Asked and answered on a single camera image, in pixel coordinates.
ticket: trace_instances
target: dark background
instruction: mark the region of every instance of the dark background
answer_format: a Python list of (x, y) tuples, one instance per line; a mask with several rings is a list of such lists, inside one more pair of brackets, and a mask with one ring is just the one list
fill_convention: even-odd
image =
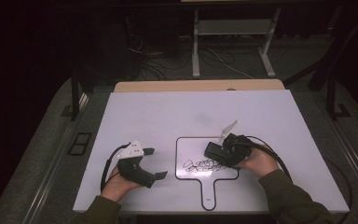
[[(349, 7), (343, 10), (335, 35), (344, 38), (358, 22), (356, 2), (343, 1), (343, 5)], [(75, 69), (78, 72), (86, 91), (92, 91), (95, 85), (114, 85), (120, 80), (131, 80), (131, 76), (136, 74), (136, 60), (126, 50), (128, 32), (135, 32), (156, 48), (172, 54), (177, 51), (177, 36), (192, 34), (192, 11), (137, 11), (133, 30), (129, 30), (125, 17), (122, 17), (128, 15), (126, 13), (115, 16), (108, 13), (62, 14), (54, 4), (48, 0), (15, 3), (0, 0), (0, 195), (52, 97), (71, 76), (71, 71)], [(276, 30), (277, 37), (326, 34), (336, 6), (284, 7)], [(271, 13), (269, 7), (260, 9), (250, 10), (255, 17)], [(219, 9), (218, 13), (206, 10), (203, 16), (211, 18), (215, 17), (211, 15), (218, 14), (229, 18), (243, 13), (243, 10)], [(159, 36), (154, 35), (157, 31), (160, 31)], [(112, 70), (123, 75), (115, 75)], [(358, 33), (333, 71), (339, 74), (339, 80), (358, 101)]]

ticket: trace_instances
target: sleeve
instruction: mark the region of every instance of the sleeve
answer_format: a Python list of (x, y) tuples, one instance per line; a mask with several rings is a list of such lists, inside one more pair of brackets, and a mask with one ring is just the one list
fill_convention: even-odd
[(335, 223), (330, 212), (294, 185), (282, 170), (263, 176), (259, 183), (266, 192), (268, 209), (279, 223)]
[(89, 209), (72, 220), (72, 224), (113, 224), (116, 222), (121, 205), (105, 199), (95, 197)]

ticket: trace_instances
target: small whiteboard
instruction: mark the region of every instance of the small whiteboard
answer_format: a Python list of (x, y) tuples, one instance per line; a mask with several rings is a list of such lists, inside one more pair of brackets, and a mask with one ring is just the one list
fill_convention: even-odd
[(217, 137), (181, 137), (176, 141), (176, 177), (200, 182), (200, 202), (207, 211), (216, 207), (214, 183), (238, 178), (238, 170), (218, 164), (204, 157), (209, 142)]

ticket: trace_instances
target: person's right hand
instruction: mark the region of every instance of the person's right hand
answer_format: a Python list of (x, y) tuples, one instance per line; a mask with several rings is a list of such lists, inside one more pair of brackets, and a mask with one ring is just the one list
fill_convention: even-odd
[(247, 159), (240, 161), (235, 166), (248, 169), (259, 178), (279, 169), (278, 163), (269, 154), (255, 147), (252, 148), (252, 153)]

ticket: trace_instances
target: white table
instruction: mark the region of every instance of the white table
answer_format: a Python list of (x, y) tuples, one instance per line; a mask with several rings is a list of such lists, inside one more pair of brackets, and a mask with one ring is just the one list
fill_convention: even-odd
[[(242, 80), (231, 80), (231, 83), (236, 82)], [(286, 90), (113, 92), (74, 210), (86, 210), (100, 193), (103, 167), (113, 150), (139, 139), (143, 147), (156, 149), (154, 155), (144, 157), (141, 166), (152, 174), (168, 171), (168, 175), (156, 181), (151, 189), (140, 188), (126, 195), (120, 202), (122, 214), (267, 213), (264, 191), (246, 170), (240, 170), (235, 180), (215, 183), (213, 211), (202, 207), (198, 181), (175, 177), (179, 137), (217, 136), (235, 119), (240, 124), (234, 133), (257, 136), (270, 144), (285, 162), (294, 183), (307, 191), (314, 201), (324, 204), (333, 213), (349, 210), (291, 92)]]

